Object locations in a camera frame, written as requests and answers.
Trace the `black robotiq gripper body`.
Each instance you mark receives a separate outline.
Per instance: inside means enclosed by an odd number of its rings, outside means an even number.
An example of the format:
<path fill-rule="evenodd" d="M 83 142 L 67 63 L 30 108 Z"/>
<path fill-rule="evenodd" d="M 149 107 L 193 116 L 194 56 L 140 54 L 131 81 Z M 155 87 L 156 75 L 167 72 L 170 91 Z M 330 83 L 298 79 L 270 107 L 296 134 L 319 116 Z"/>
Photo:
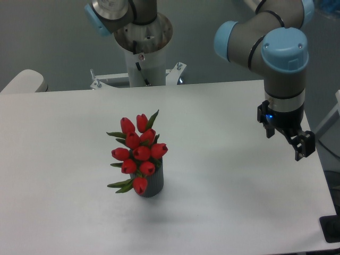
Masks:
<path fill-rule="evenodd" d="M 278 132 L 282 133 L 283 129 L 301 129 L 304 104 L 290 112 L 278 112 L 271 109 L 270 107 L 268 111 L 273 116 L 271 119 L 271 124 Z"/>

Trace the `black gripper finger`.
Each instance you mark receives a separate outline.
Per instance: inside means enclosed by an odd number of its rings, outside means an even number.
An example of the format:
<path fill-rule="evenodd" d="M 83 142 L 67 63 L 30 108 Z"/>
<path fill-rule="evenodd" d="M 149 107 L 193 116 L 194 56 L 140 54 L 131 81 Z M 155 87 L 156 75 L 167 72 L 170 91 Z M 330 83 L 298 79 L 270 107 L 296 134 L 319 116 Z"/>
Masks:
<path fill-rule="evenodd" d="M 282 134 L 295 151 L 295 160 L 309 157 L 315 152 L 315 134 L 302 129 L 283 129 Z"/>
<path fill-rule="evenodd" d="M 271 138 L 275 134 L 275 128 L 271 124 L 272 115 L 268 111 L 269 101 L 265 100 L 257 108 L 257 121 L 263 124 L 266 130 L 266 137 Z"/>

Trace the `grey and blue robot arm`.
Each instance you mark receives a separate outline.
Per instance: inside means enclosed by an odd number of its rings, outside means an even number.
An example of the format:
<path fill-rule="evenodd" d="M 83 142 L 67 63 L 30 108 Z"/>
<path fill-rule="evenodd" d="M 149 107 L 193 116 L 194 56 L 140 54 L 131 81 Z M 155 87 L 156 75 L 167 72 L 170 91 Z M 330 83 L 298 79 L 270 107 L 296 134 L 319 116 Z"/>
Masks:
<path fill-rule="evenodd" d="M 295 160 L 315 151 L 315 135 L 303 131 L 308 41 L 301 28 L 314 14 L 313 1 L 261 1 L 246 23 L 227 21 L 217 30 L 214 51 L 224 60 L 263 77 L 265 100 L 257 120 L 266 136 L 280 132 L 294 148 Z M 131 87 L 177 84 L 166 74 L 170 20 L 156 1 L 92 1 L 84 11 L 99 34 L 113 35 L 124 51 Z"/>

